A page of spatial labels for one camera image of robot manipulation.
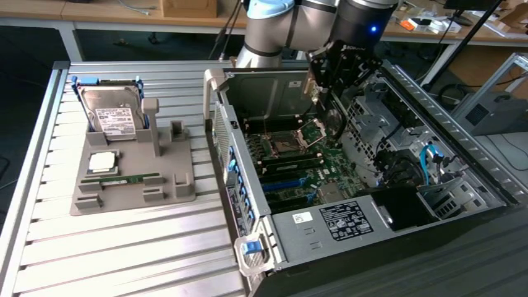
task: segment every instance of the hard drive label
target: hard drive label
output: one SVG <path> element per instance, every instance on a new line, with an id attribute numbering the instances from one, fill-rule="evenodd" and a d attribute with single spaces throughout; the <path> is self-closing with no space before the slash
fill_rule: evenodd
<path id="1" fill-rule="evenodd" d="M 131 108 L 98 108 L 100 128 L 107 135 L 135 134 Z"/>

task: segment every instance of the blue pcie slot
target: blue pcie slot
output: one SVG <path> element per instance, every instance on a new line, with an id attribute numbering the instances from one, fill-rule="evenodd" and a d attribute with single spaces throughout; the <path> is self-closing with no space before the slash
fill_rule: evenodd
<path id="1" fill-rule="evenodd" d="M 300 179 L 296 179 L 296 180 L 292 180 L 292 181 L 284 181 L 282 183 L 264 184 L 263 185 L 263 190 L 264 190 L 264 192 L 270 192 L 270 191 L 291 189 L 294 187 L 303 186 L 306 181 L 307 181 L 307 178 L 300 178 Z"/>

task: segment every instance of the green circuit board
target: green circuit board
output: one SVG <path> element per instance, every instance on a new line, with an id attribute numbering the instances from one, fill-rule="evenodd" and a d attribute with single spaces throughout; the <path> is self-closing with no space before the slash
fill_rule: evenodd
<path id="1" fill-rule="evenodd" d="M 307 126 L 302 130 L 303 138 L 308 144 L 315 142 L 322 133 L 316 125 Z M 359 175 L 354 170 L 355 165 L 348 160 L 343 149 L 336 148 L 334 142 L 323 138 L 319 142 L 304 148 L 298 140 L 296 131 L 268 132 L 247 136 L 247 144 L 255 167 L 266 160 L 282 159 L 302 155 L 320 154 L 323 162 L 310 169 L 291 170 L 283 173 L 284 180 L 304 179 L 302 186 L 266 191 L 268 204 L 274 209 L 283 212 L 326 203 L 319 189 L 332 183 L 344 199 L 356 197 L 356 193 L 364 189 Z M 266 173 L 258 169 L 262 184 L 266 184 Z"/>

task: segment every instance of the blue cable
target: blue cable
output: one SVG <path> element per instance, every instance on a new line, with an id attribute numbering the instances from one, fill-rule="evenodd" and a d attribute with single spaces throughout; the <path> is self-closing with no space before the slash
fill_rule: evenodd
<path id="1" fill-rule="evenodd" d="M 420 164 L 422 164 L 423 172 L 426 173 L 426 185 L 430 184 L 430 173 L 428 173 L 428 165 L 427 165 L 428 150 L 431 150 L 434 155 L 439 155 L 440 157 L 444 157 L 444 154 L 440 152 L 439 147 L 436 145 L 427 144 L 427 146 L 423 147 L 420 152 Z"/>

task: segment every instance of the aluminum table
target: aluminum table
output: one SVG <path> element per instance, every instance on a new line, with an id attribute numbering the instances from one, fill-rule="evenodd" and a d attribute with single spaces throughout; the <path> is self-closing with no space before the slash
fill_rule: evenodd
<path id="1" fill-rule="evenodd" d="M 0 296 L 246 296 L 203 126 L 204 70 L 227 62 L 58 62 L 0 238 Z M 71 77 L 144 81 L 159 126 L 192 138 L 196 201 L 70 216 L 87 119 Z"/>

